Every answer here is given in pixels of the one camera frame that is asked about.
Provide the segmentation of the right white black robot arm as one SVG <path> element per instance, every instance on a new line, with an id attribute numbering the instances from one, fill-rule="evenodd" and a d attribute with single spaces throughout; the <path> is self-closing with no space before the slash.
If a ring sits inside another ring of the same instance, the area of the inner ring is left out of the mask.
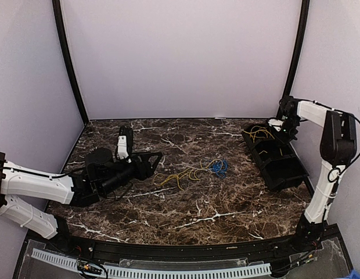
<path id="1" fill-rule="evenodd" d="M 297 127 L 303 120 L 322 128 L 321 173 L 310 204 L 300 219 L 297 234 L 290 240 L 294 251 L 303 252 L 312 244 L 314 230 L 324 225 L 343 174 L 360 157 L 356 130 L 360 121 L 352 113 L 292 96 L 284 96 L 279 108 L 282 115 L 274 130 L 284 144 L 297 139 Z"/>

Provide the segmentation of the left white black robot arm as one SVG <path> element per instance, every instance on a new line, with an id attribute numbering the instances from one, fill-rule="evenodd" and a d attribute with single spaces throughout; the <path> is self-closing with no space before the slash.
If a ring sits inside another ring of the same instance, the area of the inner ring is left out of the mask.
<path id="1" fill-rule="evenodd" d="M 72 253 L 76 241 L 69 236 L 67 221 L 38 210 L 21 197 L 87 207 L 107 198 L 108 194 L 133 179 L 144 181 L 150 178 L 162 156 L 161 152 L 142 152 L 114 160 L 111 150 L 98 148 L 86 155 L 83 167 L 64 174 L 52 174 L 18 166 L 0 152 L 0 216 L 45 239 L 53 238 L 54 245 L 63 253 Z"/>

